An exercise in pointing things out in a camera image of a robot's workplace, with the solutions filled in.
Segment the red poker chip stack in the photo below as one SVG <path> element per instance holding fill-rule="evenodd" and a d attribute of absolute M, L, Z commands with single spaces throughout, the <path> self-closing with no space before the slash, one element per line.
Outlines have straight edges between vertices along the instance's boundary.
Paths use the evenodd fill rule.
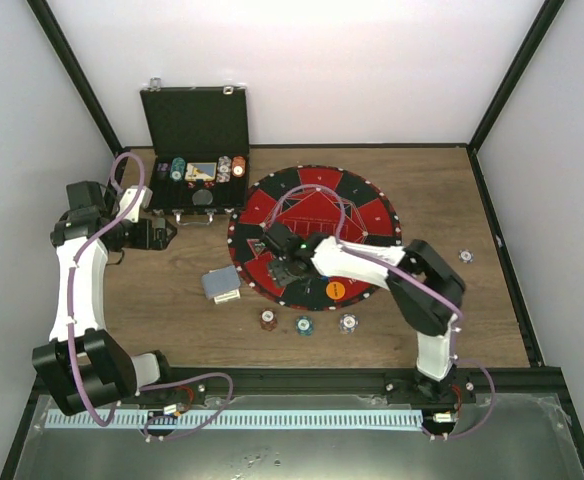
<path fill-rule="evenodd" d="M 263 330 L 272 331 L 277 326 L 277 317 L 273 310 L 264 309 L 260 313 L 260 326 Z"/>

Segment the teal poker chip stack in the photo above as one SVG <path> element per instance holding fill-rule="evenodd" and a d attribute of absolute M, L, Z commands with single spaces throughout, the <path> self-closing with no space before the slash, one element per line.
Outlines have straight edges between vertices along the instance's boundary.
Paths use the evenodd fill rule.
<path fill-rule="evenodd" d="M 299 316 L 295 320 L 295 329 L 301 336 L 310 336 L 314 331 L 313 320 L 308 316 Z"/>

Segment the blue poker chip stack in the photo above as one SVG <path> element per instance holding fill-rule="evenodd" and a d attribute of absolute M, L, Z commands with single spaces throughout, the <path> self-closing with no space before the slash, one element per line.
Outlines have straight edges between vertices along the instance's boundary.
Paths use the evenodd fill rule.
<path fill-rule="evenodd" d="M 353 333 L 358 327 L 358 318 L 350 313 L 346 313 L 339 318 L 339 330 L 344 334 Z"/>

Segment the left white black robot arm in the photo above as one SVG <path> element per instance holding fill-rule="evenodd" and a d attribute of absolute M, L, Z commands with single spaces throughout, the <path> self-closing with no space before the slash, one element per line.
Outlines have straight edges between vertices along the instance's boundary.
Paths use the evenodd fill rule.
<path fill-rule="evenodd" d="M 32 363 L 58 408 L 67 416 L 94 412 L 140 391 L 153 403 L 168 402 L 176 379 L 158 350 L 129 355 L 108 333 L 104 315 L 105 270 L 112 253 L 163 251 L 176 235 L 165 221 L 141 216 L 151 199 L 134 185 L 106 204 L 110 193 L 94 181 L 67 186 L 68 210 L 50 234 L 59 265 L 56 318 L 47 344 Z"/>

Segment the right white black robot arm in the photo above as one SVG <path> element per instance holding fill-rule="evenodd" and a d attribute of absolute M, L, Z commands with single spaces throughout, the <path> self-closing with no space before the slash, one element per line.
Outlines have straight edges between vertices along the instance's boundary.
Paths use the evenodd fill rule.
<path fill-rule="evenodd" d="M 372 246 L 327 234 L 304 240 L 280 225 L 265 233 L 263 242 L 274 257 L 268 273 L 279 286 L 343 277 L 390 292 L 417 334 L 413 390 L 430 403 L 451 392 L 466 285 L 431 245 L 414 240 L 407 246 Z"/>

